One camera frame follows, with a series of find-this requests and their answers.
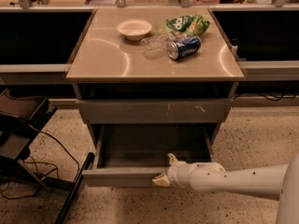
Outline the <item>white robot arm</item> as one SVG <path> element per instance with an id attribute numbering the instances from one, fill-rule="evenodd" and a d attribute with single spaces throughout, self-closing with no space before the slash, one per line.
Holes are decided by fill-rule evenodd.
<path id="1" fill-rule="evenodd" d="M 152 179 L 154 185 L 278 200 L 276 224 L 299 224 L 299 154 L 289 164 L 236 171 L 217 162 L 187 163 L 172 153 L 168 157 L 170 166 Z"/>

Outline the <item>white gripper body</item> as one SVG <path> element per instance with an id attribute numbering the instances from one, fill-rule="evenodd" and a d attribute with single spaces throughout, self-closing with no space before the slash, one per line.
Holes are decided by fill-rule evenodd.
<path id="1" fill-rule="evenodd" d="M 195 168 L 195 163 L 174 161 L 166 172 L 170 184 L 176 188 L 187 188 L 190 183 L 190 174 Z"/>

